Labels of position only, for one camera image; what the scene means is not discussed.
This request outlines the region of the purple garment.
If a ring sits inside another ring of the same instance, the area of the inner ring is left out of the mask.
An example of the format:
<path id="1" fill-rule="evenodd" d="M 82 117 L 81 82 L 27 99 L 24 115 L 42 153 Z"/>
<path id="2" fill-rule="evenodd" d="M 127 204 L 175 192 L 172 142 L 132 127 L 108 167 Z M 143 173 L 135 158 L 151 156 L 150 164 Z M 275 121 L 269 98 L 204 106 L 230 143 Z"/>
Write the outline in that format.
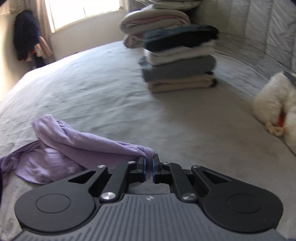
<path id="1" fill-rule="evenodd" d="M 75 130 L 51 114 L 32 122 L 37 140 L 1 158 L 3 184 L 10 173 L 35 184 L 48 184 L 99 165 L 109 169 L 140 157 L 151 163 L 149 147 L 113 141 Z"/>

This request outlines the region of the dark hanging clothes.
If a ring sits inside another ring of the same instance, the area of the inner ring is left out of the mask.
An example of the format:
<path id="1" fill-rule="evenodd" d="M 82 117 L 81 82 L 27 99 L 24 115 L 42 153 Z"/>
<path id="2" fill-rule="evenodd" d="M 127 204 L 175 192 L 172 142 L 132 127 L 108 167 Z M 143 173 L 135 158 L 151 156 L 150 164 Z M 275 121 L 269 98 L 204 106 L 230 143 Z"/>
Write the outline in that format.
<path id="1" fill-rule="evenodd" d="M 14 22 L 14 47 L 19 61 L 27 60 L 40 41 L 40 28 L 31 10 L 19 13 Z"/>

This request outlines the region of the white fluffy plush toy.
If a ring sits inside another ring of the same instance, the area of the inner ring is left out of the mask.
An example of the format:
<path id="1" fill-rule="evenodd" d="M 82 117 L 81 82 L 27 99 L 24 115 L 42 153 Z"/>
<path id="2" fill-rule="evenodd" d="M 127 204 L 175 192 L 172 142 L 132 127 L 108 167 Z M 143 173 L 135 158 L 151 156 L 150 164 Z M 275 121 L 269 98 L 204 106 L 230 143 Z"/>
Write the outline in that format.
<path id="1" fill-rule="evenodd" d="M 295 153 L 295 75 L 276 73 L 253 102 L 255 118 Z"/>

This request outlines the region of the grey bed sheet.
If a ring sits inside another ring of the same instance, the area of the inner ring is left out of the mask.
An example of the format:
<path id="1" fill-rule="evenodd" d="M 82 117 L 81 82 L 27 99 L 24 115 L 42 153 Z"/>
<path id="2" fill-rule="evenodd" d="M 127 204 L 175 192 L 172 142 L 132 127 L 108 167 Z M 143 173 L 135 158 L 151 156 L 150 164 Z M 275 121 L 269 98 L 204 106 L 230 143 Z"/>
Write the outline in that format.
<path id="1" fill-rule="evenodd" d="M 28 72 L 1 103 L 1 156 L 34 141 L 32 121 L 52 114 L 78 131 L 150 147 L 162 162 L 202 165 L 273 192 L 284 207 L 278 231 L 295 237 L 295 156 L 251 111 L 280 68 L 217 54 L 217 86 L 152 94 L 141 56 L 115 42 Z"/>

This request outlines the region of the folded beige garment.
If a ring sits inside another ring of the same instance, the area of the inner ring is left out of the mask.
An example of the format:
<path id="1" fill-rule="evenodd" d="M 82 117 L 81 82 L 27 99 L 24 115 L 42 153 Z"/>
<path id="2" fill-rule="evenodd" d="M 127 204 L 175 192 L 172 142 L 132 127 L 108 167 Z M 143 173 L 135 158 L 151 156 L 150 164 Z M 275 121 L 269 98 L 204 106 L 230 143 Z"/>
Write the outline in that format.
<path id="1" fill-rule="evenodd" d="M 195 88 L 210 88 L 216 84 L 216 78 L 209 74 L 180 79 L 164 79 L 147 82 L 147 88 L 152 93 L 186 90 Z"/>

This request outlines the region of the folded grey garment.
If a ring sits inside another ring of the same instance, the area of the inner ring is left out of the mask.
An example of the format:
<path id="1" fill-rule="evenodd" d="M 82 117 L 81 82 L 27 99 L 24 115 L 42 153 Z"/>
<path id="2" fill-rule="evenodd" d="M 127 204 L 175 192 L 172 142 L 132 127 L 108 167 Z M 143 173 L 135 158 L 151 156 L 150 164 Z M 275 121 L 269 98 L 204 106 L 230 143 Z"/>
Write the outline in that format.
<path id="1" fill-rule="evenodd" d="M 209 55 L 179 60 L 160 66 L 152 66 L 146 61 L 145 57 L 141 57 L 138 64 L 142 70 L 142 76 L 145 82 L 151 82 L 164 79 L 186 78 L 211 72 L 216 66 L 216 59 Z"/>

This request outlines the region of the pink hanging garment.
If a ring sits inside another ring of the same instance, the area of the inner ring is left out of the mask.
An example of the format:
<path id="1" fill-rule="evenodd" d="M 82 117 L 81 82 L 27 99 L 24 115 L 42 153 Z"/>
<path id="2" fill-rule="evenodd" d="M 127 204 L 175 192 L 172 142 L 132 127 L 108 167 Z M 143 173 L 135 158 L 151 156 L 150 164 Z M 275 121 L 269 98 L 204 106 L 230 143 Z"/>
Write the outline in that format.
<path id="1" fill-rule="evenodd" d="M 37 57 L 42 57 L 43 59 L 45 59 L 46 62 L 53 61 L 54 53 L 42 36 L 40 36 L 38 44 L 34 45 L 33 51 L 28 52 L 26 62 L 32 62 L 34 54 Z"/>

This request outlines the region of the folded white garment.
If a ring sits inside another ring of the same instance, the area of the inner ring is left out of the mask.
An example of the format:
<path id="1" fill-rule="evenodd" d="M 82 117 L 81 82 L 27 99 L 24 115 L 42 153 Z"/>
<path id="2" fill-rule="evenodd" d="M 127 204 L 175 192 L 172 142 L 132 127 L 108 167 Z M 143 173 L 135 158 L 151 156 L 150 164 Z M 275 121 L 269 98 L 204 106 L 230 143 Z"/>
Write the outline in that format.
<path id="1" fill-rule="evenodd" d="M 180 46 L 159 52 L 144 49 L 144 56 L 147 63 L 152 66 L 160 66 L 179 60 L 209 56 L 214 53 L 214 46 L 215 41 L 211 40 L 193 48 Z"/>

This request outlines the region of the folded black garment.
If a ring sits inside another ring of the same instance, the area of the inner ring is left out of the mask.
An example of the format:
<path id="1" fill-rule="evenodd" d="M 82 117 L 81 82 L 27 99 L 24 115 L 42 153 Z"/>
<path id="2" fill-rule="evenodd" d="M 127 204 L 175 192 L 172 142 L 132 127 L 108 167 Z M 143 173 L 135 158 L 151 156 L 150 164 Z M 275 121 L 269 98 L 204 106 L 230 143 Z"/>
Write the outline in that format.
<path id="1" fill-rule="evenodd" d="M 217 40 L 219 30 L 211 25 L 188 25 L 184 27 L 153 30 L 144 34 L 143 46 L 151 52 L 176 47 L 197 47 L 211 40 Z"/>

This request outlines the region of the grey quilted headboard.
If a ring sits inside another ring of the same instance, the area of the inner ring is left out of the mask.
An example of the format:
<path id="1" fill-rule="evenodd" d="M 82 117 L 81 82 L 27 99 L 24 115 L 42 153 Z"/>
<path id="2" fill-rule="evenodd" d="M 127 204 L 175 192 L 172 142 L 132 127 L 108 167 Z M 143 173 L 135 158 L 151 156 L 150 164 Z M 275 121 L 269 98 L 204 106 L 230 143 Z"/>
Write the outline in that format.
<path id="1" fill-rule="evenodd" d="M 295 1 L 202 1 L 191 20 L 219 30 L 217 53 L 266 76 L 295 73 Z"/>

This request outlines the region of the folded grey pink duvet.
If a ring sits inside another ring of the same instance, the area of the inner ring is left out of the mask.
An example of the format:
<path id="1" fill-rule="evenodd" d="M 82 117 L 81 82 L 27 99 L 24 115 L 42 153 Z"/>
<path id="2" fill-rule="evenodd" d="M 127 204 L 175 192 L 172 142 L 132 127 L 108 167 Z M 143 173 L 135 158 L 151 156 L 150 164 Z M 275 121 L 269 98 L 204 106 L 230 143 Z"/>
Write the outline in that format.
<path id="1" fill-rule="evenodd" d="M 120 30 L 125 34 L 123 44 L 134 49 L 143 46 L 146 32 L 159 29 L 172 29 L 191 23 L 187 14 L 174 9 L 150 9 L 134 11 L 119 22 Z"/>

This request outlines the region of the beige left curtain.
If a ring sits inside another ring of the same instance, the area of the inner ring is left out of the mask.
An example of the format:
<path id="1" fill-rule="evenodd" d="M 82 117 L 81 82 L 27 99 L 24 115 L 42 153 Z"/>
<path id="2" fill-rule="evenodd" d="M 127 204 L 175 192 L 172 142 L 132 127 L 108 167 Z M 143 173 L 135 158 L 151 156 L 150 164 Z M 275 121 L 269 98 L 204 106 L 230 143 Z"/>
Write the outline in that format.
<path id="1" fill-rule="evenodd" d="M 55 27 L 51 15 L 50 1 L 46 0 L 26 0 L 24 2 L 25 9 L 29 9 L 34 13 L 38 20 L 41 36 L 48 38 L 55 32 Z"/>

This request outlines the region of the pink grey pillow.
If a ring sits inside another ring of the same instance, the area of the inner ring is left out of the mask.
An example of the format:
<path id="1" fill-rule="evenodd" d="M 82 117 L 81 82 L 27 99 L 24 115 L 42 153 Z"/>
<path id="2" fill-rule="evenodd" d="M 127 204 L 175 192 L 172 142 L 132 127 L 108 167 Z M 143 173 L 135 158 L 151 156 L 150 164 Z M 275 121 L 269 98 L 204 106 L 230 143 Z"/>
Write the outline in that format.
<path id="1" fill-rule="evenodd" d="M 187 11 L 198 7 L 202 1 L 138 1 L 150 9 L 174 9 Z"/>

